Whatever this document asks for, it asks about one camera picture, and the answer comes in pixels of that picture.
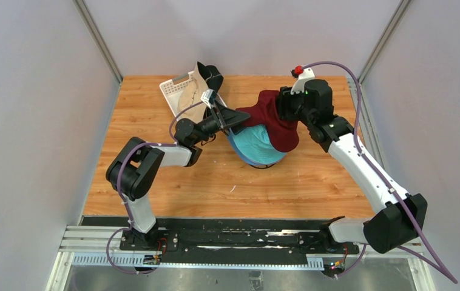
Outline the dark red hat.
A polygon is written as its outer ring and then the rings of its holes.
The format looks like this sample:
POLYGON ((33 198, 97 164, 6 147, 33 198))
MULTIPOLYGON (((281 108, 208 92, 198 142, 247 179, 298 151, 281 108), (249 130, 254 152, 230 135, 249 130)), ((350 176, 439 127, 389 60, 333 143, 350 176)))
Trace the dark red hat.
POLYGON ((250 115, 250 118, 243 122, 245 127, 265 126, 272 146, 279 152, 287 153, 299 144, 298 121, 280 119, 276 105, 278 96, 278 90, 263 90, 253 106, 238 107, 236 110, 250 115))

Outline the teal hat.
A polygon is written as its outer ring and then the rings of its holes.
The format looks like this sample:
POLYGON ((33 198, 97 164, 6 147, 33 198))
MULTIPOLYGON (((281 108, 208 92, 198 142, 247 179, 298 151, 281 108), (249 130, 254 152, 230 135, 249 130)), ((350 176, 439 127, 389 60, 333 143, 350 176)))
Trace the teal hat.
POLYGON ((247 127, 234 135, 238 149, 252 161, 272 164, 281 161, 286 156, 286 153, 280 152, 271 144, 264 125, 247 127))

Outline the blue bucket hat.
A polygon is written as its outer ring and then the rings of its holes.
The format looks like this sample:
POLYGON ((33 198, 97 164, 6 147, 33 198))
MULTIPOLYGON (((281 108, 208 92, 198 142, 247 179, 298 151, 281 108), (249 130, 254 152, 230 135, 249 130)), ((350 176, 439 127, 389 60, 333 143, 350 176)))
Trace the blue bucket hat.
POLYGON ((258 166, 263 166, 263 164, 261 163, 258 163, 258 162, 255 162, 255 161, 252 161, 250 160, 248 157, 246 157, 237 147, 236 143, 235 143, 235 140, 234 140, 234 133, 232 130, 229 130, 228 131, 228 134, 226 135, 227 137, 227 140, 229 141, 232 149, 235 151, 235 153, 237 154, 237 156, 243 161, 245 162, 246 164, 250 165, 250 166, 254 166, 254 167, 258 167, 258 166))

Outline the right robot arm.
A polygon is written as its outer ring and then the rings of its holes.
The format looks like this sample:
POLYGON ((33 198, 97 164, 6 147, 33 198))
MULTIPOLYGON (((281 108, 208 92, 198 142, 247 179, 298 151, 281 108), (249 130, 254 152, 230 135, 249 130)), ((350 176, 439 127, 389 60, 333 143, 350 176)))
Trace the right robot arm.
POLYGON ((367 197, 374 216, 351 219, 344 216, 326 222, 319 236, 321 248, 336 252, 344 243, 368 244, 387 253, 419 237, 428 203, 396 183, 354 135, 353 126, 334 114, 333 92, 322 79, 312 79, 295 92, 281 87, 277 112, 285 121, 300 121, 311 139, 338 161, 367 197))

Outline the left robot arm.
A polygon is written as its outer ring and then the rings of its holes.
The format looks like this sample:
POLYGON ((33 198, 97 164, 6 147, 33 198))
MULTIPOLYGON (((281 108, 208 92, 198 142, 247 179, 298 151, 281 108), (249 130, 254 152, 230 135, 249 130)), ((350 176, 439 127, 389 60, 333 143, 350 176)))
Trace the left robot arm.
POLYGON ((156 217, 148 194, 159 169, 194 165, 202 153, 199 143, 209 141, 218 132, 240 130, 250 117, 249 113, 216 103, 200 122, 188 118, 175 122, 172 144, 146 142, 138 137, 128 140, 108 167, 106 179, 122 199, 129 229, 137 231, 137 245, 152 250, 158 244, 158 233, 153 230, 156 217))

